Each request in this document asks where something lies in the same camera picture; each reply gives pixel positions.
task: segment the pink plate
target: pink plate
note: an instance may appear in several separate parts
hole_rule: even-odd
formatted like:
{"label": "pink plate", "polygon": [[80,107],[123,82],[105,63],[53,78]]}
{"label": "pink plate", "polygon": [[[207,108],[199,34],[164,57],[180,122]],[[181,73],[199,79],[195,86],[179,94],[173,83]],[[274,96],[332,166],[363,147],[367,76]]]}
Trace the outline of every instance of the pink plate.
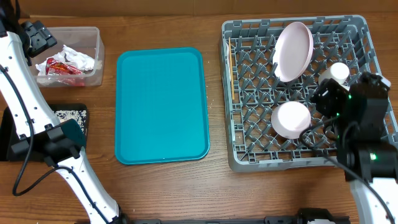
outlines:
{"label": "pink plate", "polygon": [[292,81],[307,69],[311,61],[313,39],[310,30],[301,22],[289,24],[275,45],[276,77],[282,82]]}

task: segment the plastic container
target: plastic container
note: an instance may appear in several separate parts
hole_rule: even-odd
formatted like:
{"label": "plastic container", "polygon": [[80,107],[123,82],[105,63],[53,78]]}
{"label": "plastic container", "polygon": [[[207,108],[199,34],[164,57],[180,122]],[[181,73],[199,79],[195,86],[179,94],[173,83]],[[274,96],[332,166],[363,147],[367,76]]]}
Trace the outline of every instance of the plastic container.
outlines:
{"label": "plastic container", "polygon": [[[302,22],[313,36],[313,54],[306,71],[284,83],[276,77],[275,43],[293,22]],[[231,38],[233,75],[229,68]],[[312,125],[326,120],[309,99],[318,88],[318,79],[336,62],[345,63],[350,75],[344,85],[355,83],[365,70],[381,73],[368,25],[362,16],[298,17],[226,21],[221,27],[221,64],[226,112],[228,162],[235,172],[285,170],[295,167],[332,166],[317,157],[298,139],[278,135],[271,114],[289,101],[303,103],[310,111]],[[233,77],[234,99],[231,96]],[[398,146],[398,126],[389,103],[382,140]],[[323,127],[308,140],[331,157],[336,146]]]}
{"label": "plastic container", "polygon": [[[83,80],[84,86],[101,85],[104,67],[104,43],[102,43],[100,37],[100,30],[97,27],[50,27],[48,30],[56,38],[57,44],[32,58],[30,71],[36,78],[38,86],[71,86],[62,82],[66,78],[78,80],[79,82]],[[48,57],[61,52],[63,45],[95,59],[95,69],[82,75],[38,76],[39,71],[36,69],[35,64],[40,64]]]}

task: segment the dish rack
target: dish rack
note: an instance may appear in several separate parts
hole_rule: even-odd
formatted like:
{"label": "dish rack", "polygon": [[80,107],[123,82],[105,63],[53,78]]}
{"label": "dish rack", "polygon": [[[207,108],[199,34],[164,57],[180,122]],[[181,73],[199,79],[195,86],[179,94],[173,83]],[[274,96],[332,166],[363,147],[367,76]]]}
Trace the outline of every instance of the dish rack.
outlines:
{"label": "dish rack", "polygon": [[[296,80],[280,82],[272,63],[275,43],[292,22],[303,22],[313,36],[313,55],[306,71]],[[229,38],[234,85],[231,93]],[[352,85],[364,71],[381,74],[366,20],[362,16],[297,17],[226,21],[221,33],[221,64],[226,111],[228,162],[235,172],[285,170],[294,167],[332,166],[317,157],[298,139],[286,139],[272,128],[272,110],[282,103],[298,101],[310,111],[312,125],[326,120],[316,111],[310,97],[318,77],[335,62],[347,64]],[[397,123],[391,103],[384,119],[383,140],[398,146]],[[307,140],[331,157],[335,143],[323,133],[323,126]]]}

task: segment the wooden table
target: wooden table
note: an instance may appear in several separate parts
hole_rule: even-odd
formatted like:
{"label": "wooden table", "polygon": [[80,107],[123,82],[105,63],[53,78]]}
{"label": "wooden table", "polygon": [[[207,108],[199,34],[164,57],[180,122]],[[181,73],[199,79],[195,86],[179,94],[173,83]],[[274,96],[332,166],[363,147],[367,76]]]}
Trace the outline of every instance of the wooden table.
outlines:
{"label": "wooden table", "polygon": [[[43,18],[41,21],[47,27],[98,27],[106,56],[101,86],[43,88],[42,92],[49,103],[87,105],[90,111],[88,159],[104,188],[131,218],[264,218],[266,215],[293,215],[300,207],[320,207],[334,214],[349,215],[353,223],[358,223],[356,206],[344,173],[339,169],[319,167],[239,174],[228,166],[218,53],[221,25],[230,19],[298,16],[316,15]],[[392,82],[391,103],[398,106],[398,14],[364,13],[363,16],[369,24],[383,75]],[[203,56],[211,136],[208,155],[193,162],[122,165],[114,156],[118,57],[128,50],[183,46],[195,47]],[[0,111],[5,107],[0,98]],[[161,144],[154,142],[148,147],[161,147]],[[0,163],[0,223],[73,223],[88,219],[70,187],[57,174],[49,176],[22,197],[12,196],[12,186],[20,168],[20,162]],[[20,189],[48,169],[45,164],[31,162]]]}

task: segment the green light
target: green light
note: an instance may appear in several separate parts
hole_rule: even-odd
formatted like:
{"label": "green light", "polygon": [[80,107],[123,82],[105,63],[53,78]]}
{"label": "green light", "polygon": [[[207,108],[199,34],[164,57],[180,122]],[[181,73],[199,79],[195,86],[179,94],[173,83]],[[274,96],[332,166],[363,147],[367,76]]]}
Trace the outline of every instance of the green light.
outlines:
{"label": "green light", "polygon": [[376,160],[377,159],[377,155],[375,155],[375,153],[371,153],[371,160]]}

